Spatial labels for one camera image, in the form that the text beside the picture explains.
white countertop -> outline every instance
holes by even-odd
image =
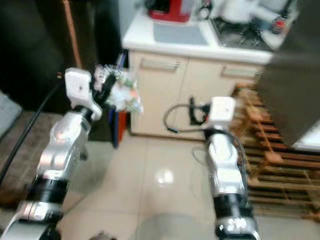
[[[173,54],[216,60],[229,60],[259,65],[267,64],[273,56],[273,53],[269,51],[220,47],[218,43],[218,37],[215,31],[212,29],[209,21],[168,23],[157,20],[157,23],[163,23],[166,25],[198,25],[208,45],[157,42],[155,41],[153,32],[154,22],[155,21],[148,17],[144,11],[140,10],[135,16],[124,38],[122,39],[123,48],[153,53]]]

wire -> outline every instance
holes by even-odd
[[[199,164],[201,164],[201,165],[203,165],[203,166],[206,166],[207,163],[200,161],[199,158],[196,156],[196,151],[203,151],[203,152],[205,152],[206,150],[203,149],[203,148],[200,147],[200,146],[194,146],[194,147],[191,149],[191,154],[192,154],[194,160],[196,160]]]
[[[28,135],[28,133],[30,132],[32,126],[35,124],[36,120],[38,119],[40,113],[42,112],[42,110],[44,109],[47,101],[52,97],[52,95],[61,87],[64,85],[64,81],[59,82],[56,86],[54,86],[54,88],[45,96],[43,102],[41,103],[40,107],[37,109],[37,111],[33,114],[32,118],[30,119],[30,121],[28,122],[27,126],[25,127],[25,129],[23,130],[21,136],[19,137],[18,141],[16,142],[16,144],[13,147],[13,150],[11,151],[9,157],[7,158],[6,162],[4,163],[2,170],[0,172],[0,187],[4,181],[4,178],[8,172],[8,169],[11,165],[11,163],[14,160],[14,157],[16,156],[19,148],[21,147],[22,143],[24,142],[26,136]]]
[[[181,108],[181,107],[189,108],[190,105],[189,104],[177,104],[177,105],[174,105],[171,108],[169,108],[168,111],[164,114],[164,116],[163,116],[163,124],[166,127],[166,129],[168,131],[176,133],[176,134],[178,134],[178,133],[202,132],[202,131],[206,130],[206,131],[213,131],[213,134],[225,134],[225,135],[228,135],[232,139],[232,141],[236,142],[236,144],[238,146],[238,149],[240,149],[240,153],[241,153],[241,168],[240,168],[240,171],[241,171],[244,190],[245,190],[246,194],[248,195],[248,181],[247,181],[247,172],[246,172],[246,152],[245,152],[245,149],[244,149],[243,145],[241,144],[239,138],[237,138],[234,134],[232,134],[229,131],[226,131],[226,130],[223,130],[223,129],[216,129],[214,127],[212,127],[212,128],[179,129],[176,126],[169,126],[168,123],[167,123],[169,114],[173,110],[175,110],[177,108]],[[194,108],[195,109],[202,109],[203,106],[194,106]]]

red appliance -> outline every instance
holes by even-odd
[[[193,7],[193,0],[146,0],[148,15],[157,20],[187,22]]]

cabinet door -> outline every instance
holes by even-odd
[[[165,112],[178,103],[187,57],[134,52],[130,59],[136,71],[144,112],[131,115],[131,130],[137,134],[173,136],[163,124]],[[168,119],[175,124],[175,113]]]
[[[212,97],[230,96],[236,83],[256,82],[261,70],[260,66],[190,58],[179,103],[187,104],[190,96],[195,97],[196,103],[207,103]],[[190,128],[188,111],[177,112],[176,124],[184,129]],[[202,132],[181,133],[181,136],[203,139]]]

stove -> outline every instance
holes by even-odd
[[[210,20],[219,38],[221,47],[272,51],[261,38],[260,31],[253,23],[238,24],[221,18]]]

